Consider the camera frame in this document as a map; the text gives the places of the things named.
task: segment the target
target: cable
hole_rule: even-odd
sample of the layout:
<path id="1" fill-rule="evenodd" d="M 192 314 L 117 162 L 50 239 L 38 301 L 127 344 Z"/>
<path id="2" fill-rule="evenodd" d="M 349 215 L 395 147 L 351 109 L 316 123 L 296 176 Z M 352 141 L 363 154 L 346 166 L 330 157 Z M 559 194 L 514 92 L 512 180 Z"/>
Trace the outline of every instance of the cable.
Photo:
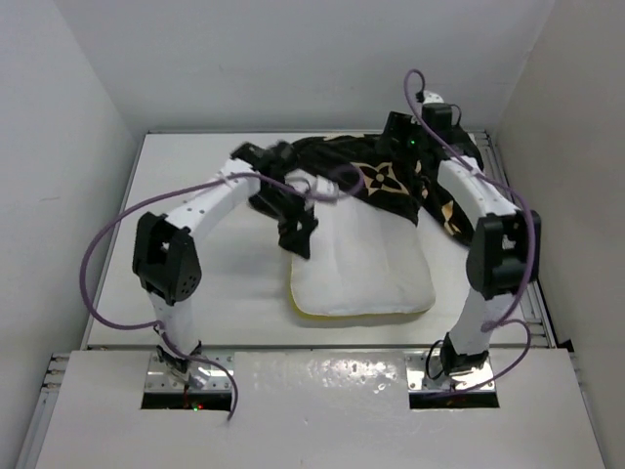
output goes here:
<path id="1" fill-rule="evenodd" d="M 358 192 L 360 192 L 360 190 L 363 188 L 364 186 L 364 175 L 362 174 L 362 172 L 356 168 L 355 166 L 349 165 L 350 167 L 347 168 L 337 168 L 335 171 L 338 171 L 340 173 L 342 172 L 347 172 L 352 171 L 355 172 L 358 176 L 358 182 L 352 186 L 348 191 L 344 192 L 344 193 L 339 193 L 338 195 L 335 196 L 330 196 L 330 195 L 321 195 L 321 194 L 316 194 L 316 193 L 302 193 L 299 191 L 296 191 L 294 188 L 292 188 L 291 186 L 288 186 L 286 184 L 282 184 L 279 183 L 278 181 L 269 178 L 263 174 L 258 174 L 258 173 L 234 173 L 234 174 L 230 174 L 227 175 L 224 179 L 220 179 L 220 180 L 214 180 L 214 181 L 210 181 L 208 183 L 203 183 L 203 184 L 199 184 L 197 186 L 191 186 L 189 188 L 184 188 L 184 189 L 180 189 L 178 191 L 172 191 L 172 192 L 166 192 L 163 193 L 161 195 L 156 195 L 154 197 L 148 198 L 142 202 L 139 202 L 125 210 L 123 210 L 121 213 L 119 213 L 119 215 L 117 215 L 115 218 L 113 218 L 110 222 L 108 222 L 106 225 L 104 225 L 104 227 L 94 236 L 94 238 L 91 240 L 91 242 L 89 243 L 89 245 L 87 246 L 87 249 L 85 250 L 85 253 L 83 255 L 82 261 L 80 263 L 80 274 L 79 274 L 79 285 L 80 285 L 80 296 L 82 297 L 82 301 L 85 304 L 85 307 L 87 308 L 87 311 L 89 312 L 89 314 L 91 316 L 93 316 L 93 318 L 95 320 L 97 320 L 98 322 L 102 323 L 103 325 L 110 327 L 112 329 L 117 329 L 117 330 L 139 330 L 139 329 L 145 329 L 148 327 L 153 327 L 155 328 L 158 332 L 160 332 L 160 336 L 163 340 L 163 342 L 165 343 L 165 345 L 167 345 L 167 347 L 176 355 L 178 355 L 179 357 L 185 359 L 185 360 L 190 360 L 193 362 L 202 362 L 202 363 L 206 363 L 210 366 L 214 366 L 217 369 L 223 371 L 226 376 L 228 377 L 228 380 L 230 381 L 231 385 L 232 385 L 232 405 L 230 407 L 230 412 L 228 415 L 228 421 L 230 421 L 232 419 L 232 416 L 234 415 L 234 412 L 236 411 L 236 407 L 238 405 L 238 386 L 236 385 L 236 382 L 234 381 L 234 377 L 228 372 L 227 369 L 225 369 L 221 364 L 219 364 L 218 362 L 213 362 L 212 360 L 208 360 L 205 359 L 203 357 L 198 357 L 198 356 L 189 356 L 186 354 L 183 354 L 178 347 L 172 343 L 172 341 L 169 339 L 169 337 L 167 336 L 167 332 L 165 330 L 165 324 L 163 323 L 163 321 L 161 320 L 151 320 L 149 322 L 142 322 L 139 324 L 118 324 L 115 322 L 112 322 L 110 320 L 107 320 L 106 318 L 104 318 L 96 309 L 96 307 L 94 306 L 93 300 L 90 298 L 89 295 L 89 291 L 87 288 L 87 268 L 89 267 L 89 261 L 91 260 L 91 256 L 93 255 L 94 251 L 96 250 L 96 247 L 98 246 L 98 244 L 100 243 L 100 241 L 102 241 L 102 239 L 110 232 L 113 230 L 113 228 L 115 228 L 115 226 L 120 223 L 124 218 L 128 217 L 130 214 L 141 210 L 144 207 L 147 207 L 148 205 L 151 205 L 152 203 L 156 203 L 159 202 L 161 200 L 165 200 L 168 198 L 173 198 L 173 197 L 177 197 L 179 195 L 184 195 L 186 193 L 190 193 L 190 192 L 197 192 L 197 191 L 204 191 L 204 190 L 208 190 L 208 189 L 212 189 L 215 188 L 221 184 L 225 184 L 226 181 L 228 180 L 236 180 L 236 179 L 247 179 L 247 178 L 256 178 L 256 179 L 260 179 L 261 181 L 264 181 L 266 183 L 269 183 L 285 192 L 290 192 L 290 193 L 294 193 L 296 195 L 299 195 L 300 197 L 303 198 L 307 198 L 307 199 L 311 199 L 311 200 L 316 200 L 316 201 L 321 201 L 321 202 L 327 202 L 327 201 L 334 201 L 334 200 L 340 200 L 340 199 L 344 199 L 347 197 L 350 197 Z"/>
<path id="2" fill-rule="evenodd" d="M 417 103 L 423 103 L 426 100 L 426 75 L 421 70 L 413 68 L 410 70 L 410 74 L 416 73 L 421 78 L 421 90 L 415 95 Z"/>
<path id="3" fill-rule="evenodd" d="M 454 127 L 458 127 L 460 125 L 460 121 L 462 120 L 462 109 L 458 105 L 450 105 L 451 107 L 455 107 L 458 109 L 458 120 L 454 124 Z"/>
<path id="4" fill-rule="evenodd" d="M 428 356 L 426 357 L 426 366 L 425 366 L 425 371 L 426 371 L 426 376 L 429 377 L 432 380 L 437 380 L 440 378 L 440 376 L 442 375 L 442 373 L 444 372 L 444 370 L 442 369 L 436 376 L 432 376 L 430 374 L 430 359 L 432 358 L 432 353 L 434 352 L 434 349 L 438 346 L 441 345 L 443 342 L 442 339 L 437 340 L 434 344 L 432 344 L 432 347 L 430 347 L 430 352 L 428 352 Z"/>
<path id="5" fill-rule="evenodd" d="M 449 151 L 451 156 L 456 161 L 462 164 L 468 171 L 473 172 L 474 168 L 467 161 L 464 160 L 464 158 L 460 155 L 460 153 L 458 153 L 458 151 L 456 151 L 445 140 L 439 137 L 438 134 L 434 130 L 432 130 L 432 128 L 425 122 L 425 120 L 423 120 L 423 117 L 421 117 L 420 113 L 418 112 L 417 106 L 412 102 L 412 98 L 410 96 L 410 91 L 409 91 L 409 86 L 408 86 L 410 77 L 413 74 L 417 74 L 423 77 L 423 73 L 416 68 L 412 68 L 408 70 L 408 72 L 406 73 L 406 76 L 403 78 L 403 94 L 408 102 L 408 105 L 410 106 L 410 109 L 414 113 L 415 118 L 417 119 L 419 124 L 421 124 L 421 127 L 423 127 L 424 130 L 428 134 L 430 134 L 430 136 L 434 140 L 436 140 L 445 149 L 447 149 L 447 151 Z M 510 307 L 508 308 L 508 310 L 506 311 L 506 313 L 504 313 L 504 315 L 499 320 L 485 322 L 482 325 L 481 327 L 482 332 L 490 332 L 496 327 L 503 325 L 504 321 L 506 321 L 512 315 L 512 313 L 515 311 L 515 309 L 521 302 L 521 298 L 523 294 L 525 293 L 527 286 L 529 285 L 529 279 L 531 278 L 531 273 L 534 268 L 534 256 L 536 254 L 536 231 L 534 229 L 534 221 L 531 216 L 531 210 L 529 208 L 529 205 L 517 191 L 508 187 L 505 184 L 498 183 L 497 181 L 494 181 L 486 177 L 483 174 L 477 174 L 476 177 L 485 181 L 486 183 L 489 183 L 491 186 L 494 186 L 498 189 L 508 192 L 512 197 L 514 197 L 519 203 L 519 205 L 521 206 L 522 215 L 523 215 L 523 218 L 525 219 L 525 225 L 527 226 L 527 258 L 525 260 L 525 272 L 523 272 L 523 277 L 521 278 L 521 283 L 519 285 L 517 294 L 515 295 L 515 298 L 512 304 L 510 305 Z"/>

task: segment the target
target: white enclosure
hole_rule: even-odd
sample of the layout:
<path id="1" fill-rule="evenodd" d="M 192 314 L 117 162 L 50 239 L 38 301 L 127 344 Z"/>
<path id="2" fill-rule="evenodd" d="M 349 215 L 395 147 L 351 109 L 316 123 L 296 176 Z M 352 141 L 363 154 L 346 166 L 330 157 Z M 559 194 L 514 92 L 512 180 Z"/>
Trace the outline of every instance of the white enclosure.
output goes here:
<path id="1" fill-rule="evenodd" d="M 620 0 L 0 0 L 0 468 L 17 460 L 50 355 L 80 346 L 80 258 L 147 131 L 379 130 L 407 111 L 413 66 L 495 137 L 542 215 L 551 317 L 606 466 L 622 467 L 623 22 Z"/>

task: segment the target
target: black cloth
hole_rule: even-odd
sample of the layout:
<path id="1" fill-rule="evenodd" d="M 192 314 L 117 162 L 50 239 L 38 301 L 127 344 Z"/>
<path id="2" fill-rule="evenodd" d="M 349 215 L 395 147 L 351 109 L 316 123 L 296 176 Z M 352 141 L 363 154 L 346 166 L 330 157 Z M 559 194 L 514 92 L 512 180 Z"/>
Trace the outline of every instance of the black cloth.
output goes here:
<path id="1" fill-rule="evenodd" d="M 478 148 L 469 135 L 456 126 L 442 136 L 461 154 L 474 157 L 483 169 Z M 304 171 L 330 179 L 342 190 L 357 182 L 354 173 L 336 173 L 335 168 L 351 164 L 364 174 L 364 188 L 356 197 L 374 207 L 419 222 L 423 206 L 444 230 L 465 245 L 473 227 L 451 194 L 438 182 L 438 167 L 448 159 L 445 150 L 421 130 L 406 148 L 377 150 L 380 135 L 308 137 L 293 143 Z"/>

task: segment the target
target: white platform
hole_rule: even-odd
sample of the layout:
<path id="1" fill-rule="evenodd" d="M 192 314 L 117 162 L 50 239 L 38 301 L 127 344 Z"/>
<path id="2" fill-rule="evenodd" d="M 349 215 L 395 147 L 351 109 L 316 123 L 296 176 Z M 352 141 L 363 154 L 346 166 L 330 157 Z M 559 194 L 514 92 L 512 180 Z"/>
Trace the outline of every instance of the white platform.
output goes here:
<path id="1" fill-rule="evenodd" d="M 495 371 L 517 353 L 491 350 Z M 564 350 L 500 379 L 500 408 L 464 410 L 410 410 L 400 352 L 240 353 L 230 423 L 141 410 L 148 359 L 74 352 L 37 469 L 604 467 Z"/>
<path id="2" fill-rule="evenodd" d="M 163 134 L 148 135 L 132 181 L 127 206 L 150 196 L 204 182 L 242 142 L 267 146 L 312 134 Z M 181 199 L 151 207 L 163 212 Z M 110 320 L 153 320 L 139 280 L 131 271 L 135 227 L 140 214 L 122 223 L 105 273 L 99 311 Z M 198 246 L 203 278 L 193 301 L 195 324 L 211 347 L 334 347 L 430 345 L 456 322 L 467 292 L 467 250 L 449 238 L 421 210 L 421 238 L 437 291 L 437 302 L 421 316 L 307 320 L 287 300 L 289 254 L 277 247 L 276 222 L 246 206 L 230 214 Z M 151 330 L 120 332 L 94 323 L 88 344 L 136 346 L 157 343 Z M 521 344 L 515 326 L 495 331 L 494 345 Z"/>

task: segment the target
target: purple cable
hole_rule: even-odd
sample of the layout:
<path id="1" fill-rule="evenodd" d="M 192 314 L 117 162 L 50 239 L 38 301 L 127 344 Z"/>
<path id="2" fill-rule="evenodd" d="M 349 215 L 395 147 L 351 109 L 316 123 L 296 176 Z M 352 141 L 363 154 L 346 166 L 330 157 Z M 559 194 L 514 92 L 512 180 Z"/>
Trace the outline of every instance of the purple cable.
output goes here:
<path id="1" fill-rule="evenodd" d="M 425 131 L 428 132 L 428 134 L 430 134 L 430 136 L 434 140 L 436 140 L 445 149 L 447 149 L 447 151 L 449 151 L 451 156 L 456 161 L 458 161 L 460 164 L 462 164 L 467 170 L 473 171 L 474 168 L 467 161 L 464 160 L 462 155 L 459 154 L 458 151 L 456 151 L 444 139 L 442 139 L 425 122 L 425 120 L 423 119 L 423 117 L 419 113 L 419 110 L 417 109 L 416 104 L 413 102 L 413 99 L 412 99 L 412 96 L 411 96 L 411 93 L 410 93 L 410 89 L 409 89 L 409 83 L 408 83 L 410 81 L 410 77 L 413 74 L 419 75 L 419 77 L 422 80 L 423 88 L 425 88 L 425 77 L 424 77 L 424 74 L 421 72 L 421 70 L 419 70 L 417 68 L 412 68 L 412 69 L 408 70 L 408 72 L 406 73 L 406 75 L 403 78 L 403 94 L 404 94 L 404 96 L 406 98 L 406 101 L 408 102 L 408 105 L 410 106 L 410 110 L 412 110 L 412 113 L 414 114 L 415 118 L 417 119 L 417 121 L 419 122 L 421 127 L 423 127 L 425 129 Z M 508 310 L 506 311 L 506 313 L 504 313 L 504 315 L 501 318 L 499 318 L 498 320 L 485 322 L 481 326 L 481 331 L 482 332 L 490 332 L 491 330 L 493 330 L 493 329 L 495 329 L 497 327 L 502 327 L 504 325 L 517 323 L 517 324 L 522 325 L 525 328 L 525 332 L 527 333 L 527 340 L 525 341 L 525 345 L 523 347 L 523 350 L 522 350 L 521 354 L 517 357 L 517 359 L 514 360 L 506 368 L 504 368 L 503 370 L 499 371 L 497 374 L 494 374 L 493 377 L 491 379 L 489 379 L 488 381 L 484 381 L 484 382 L 481 382 L 481 383 L 476 384 L 474 386 L 471 386 L 469 388 L 458 390 L 458 391 L 450 391 L 450 392 L 445 392 L 445 393 L 436 393 L 436 394 L 432 395 L 433 399 L 441 399 L 441 398 L 461 396 L 463 394 L 468 393 L 469 391 L 473 391 L 474 389 L 481 388 L 482 386 L 490 383 L 491 381 L 494 381 L 496 379 L 501 378 L 505 374 L 507 374 L 510 371 L 512 371 L 512 369 L 514 369 L 525 358 L 525 356 L 529 352 L 529 348 L 531 346 L 531 332 L 530 332 L 529 327 L 527 326 L 527 324 L 523 320 L 516 320 L 516 319 L 512 319 L 511 320 L 510 319 L 510 316 L 513 314 L 513 312 L 515 311 L 515 309 L 517 308 L 517 306 L 521 302 L 521 298 L 522 298 L 523 294 L 525 293 L 525 291 L 527 289 L 527 286 L 529 285 L 529 279 L 531 278 L 531 272 L 532 272 L 532 269 L 534 267 L 534 256 L 536 254 L 536 231 L 535 231 L 535 228 L 534 228 L 534 221 L 533 221 L 532 216 L 531 216 L 531 210 L 529 208 L 529 205 L 525 201 L 525 199 L 517 191 L 513 190 L 509 186 L 507 186 L 505 184 L 498 183 L 497 181 L 494 181 L 494 180 L 486 177 L 483 174 L 477 174 L 476 177 L 481 179 L 482 181 L 490 184 L 491 186 L 494 186 L 495 188 L 501 189 L 501 190 L 509 193 L 512 197 L 514 197 L 517 200 L 517 202 L 519 203 L 519 205 L 521 206 L 523 218 L 525 219 L 525 225 L 527 226 L 527 258 L 525 260 L 525 271 L 523 272 L 523 277 L 521 278 L 521 283 L 519 285 L 519 289 L 517 291 L 517 294 L 515 295 L 515 298 L 514 298 L 513 302 L 511 303 L 510 307 L 508 308 Z"/>
<path id="2" fill-rule="evenodd" d="M 302 192 L 296 191 L 291 186 L 282 184 L 270 177 L 267 177 L 265 175 L 258 174 L 258 173 L 234 173 L 234 174 L 230 174 L 226 176 L 224 179 L 210 181 L 208 183 L 199 184 L 197 186 L 191 186 L 190 188 L 180 189 L 178 191 L 166 192 L 161 195 L 156 195 L 154 197 L 148 198 L 142 202 L 139 202 L 127 208 L 126 210 L 122 211 L 119 215 L 117 215 L 115 218 L 113 218 L 110 222 L 108 222 L 94 236 L 94 238 L 91 240 L 91 242 L 87 246 L 87 249 L 85 250 L 85 254 L 83 255 L 82 262 L 80 263 L 79 284 L 80 284 L 80 295 L 82 296 L 82 301 L 85 304 L 87 311 L 89 311 L 89 314 L 93 316 L 95 320 L 97 320 L 98 322 L 101 322 L 105 326 L 110 327 L 112 329 L 139 330 L 139 329 L 145 329 L 148 327 L 155 327 L 157 330 L 160 331 L 161 338 L 163 339 L 163 342 L 165 343 L 165 345 L 167 345 L 167 347 L 169 347 L 169 349 L 173 353 L 178 355 L 179 357 L 182 357 L 183 359 L 191 360 L 194 362 L 203 362 L 211 366 L 215 366 L 217 369 L 220 369 L 221 371 L 223 371 L 228 377 L 228 380 L 230 381 L 232 385 L 232 391 L 233 391 L 232 406 L 230 408 L 230 412 L 228 415 L 228 420 L 231 420 L 232 416 L 234 415 L 234 412 L 236 411 L 236 406 L 238 404 L 238 386 L 236 385 L 236 381 L 234 381 L 234 377 L 221 364 L 217 362 L 213 362 L 212 360 L 205 359 L 203 357 L 195 357 L 195 356 L 189 356 L 189 355 L 183 354 L 178 349 L 178 347 L 174 343 L 171 342 L 171 340 L 167 336 L 167 333 L 165 331 L 165 324 L 161 320 L 152 320 L 150 322 L 142 322 L 140 324 L 117 324 L 115 322 L 107 320 L 100 313 L 98 313 L 98 310 L 94 306 L 93 301 L 89 297 L 89 291 L 87 289 L 87 268 L 89 267 L 89 261 L 91 259 L 91 256 L 96 250 L 98 243 L 100 243 L 100 241 L 106 236 L 106 234 L 108 234 L 108 232 L 110 232 L 119 222 L 121 222 L 128 215 L 136 212 L 137 210 L 141 210 L 142 208 L 148 205 L 151 205 L 152 203 L 156 203 L 161 200 L 165 200 L 165 199 L 172 198 L 172 197 L 177 197 L 179 195 L 184 195 L 190 192 L 197 192 L 197 191 L 203 191 L 203 190 L 215 188 L 216 186 L 225 184 L 226 180 L 256 178 L 256 179 L 260 179 L 263 182 L 269 183 L 272 186 L 275 186 L 285 192 L 293 193 L 295 195 L 299 195 L 302 198 L 307 198 L 310 200 L 316 200 L 320 202 L 328 202 L 328 201 L 340 200 L 343 198 L 350 197 L 358 193 L 364 186 L 364 176 L 362 172 L 355 166 L 346 165 L 345 167 L 337 168 L 335 171 L 337 172 L 337 174 L 344 173 L 347 171 L 353 171 L 358 176 L 358 182 L 344 193 L 339 193 L 336 196 L 329 196 L 329 195 L 317 194 L 314 192 L 302 193 Z"/>
<path id="3" fill-rule="evenodd" d="M 432 128 L 423 120 L 423 117 L 421 117 L 417 109 L 417 106 L 412 101 L 412 97 L 410 95 L 410 90 L 408 86 L 408 81 L 410 80 L 410 77 L 414 73 L 418 74 L 420 77 L 423 78 L 423 73 L 420 70 L 416 68 L 412 68 L 408 70 L 408 72 L 406 73 L 406 76 L 403 78 L 403 94 L 405 95 L 408 105 L 410 106 L 410 109 L 412 110 L 412 113 L 414 114 L 415 118 L 417 119 L 419 124 L 421 124 L 421 127 L 423 127 L 425 131 L 428 132 L 428 134 L 430 134 L 430 136 L 432 136 L 434 140 L 436 140 L 445 149 L 447 149 L 447 151 L 449 151 L 449 153 L 454 159 L 456 159 L 460 164 L 462 164 L 467 170 L 473 171 L 474 168 L 468 162 L 464 160 L 462 155 L 460 155 L 445 140 L 439 137 L 437 133 L 434 130 L 432 130 Z M 512 313 L 515 311 L 515 309 L 521 302 L 521 298 L 523 294 L 525 293 L 527 286 L 529 285 L 529 279 L 531 278 L 531 271 L 534 268 L 534 256 L 536 254 L 536 231 L 534 229 L 534 221 L 531 216 L 531 210 L 529 208 L 529 205 L 517 191 L 508 187 L 505 184 L 498 183 L 497 181 L 494 181 L 484 176 L 483 174 L 477 174 L 476 177 L 485 181 L 486 183 L 489 183 L 491 186 L 494 186 L 498 189 L 508 192 L 512 197 L 514 197 L 519 203 L 519 205 L 521 206 L 523 218 L 525 219 L 525 224 L 527 226 L 527 259 L 525 261 L 525 272 L 523 272 L 523 277 L 521 278 L 519 290 L 517 291 L 517 294 L 515 295 L 515 299 L 513 300 L 512 304 L 510 305 L 506 313 L 499 320 L 486 322 L 485 324 L 482 325 L 481 327 L 482 332 L 489 332 L 495 329 L 496 327 L 503 325 L 504 321 L 507 320 L 512 315 Z"/>

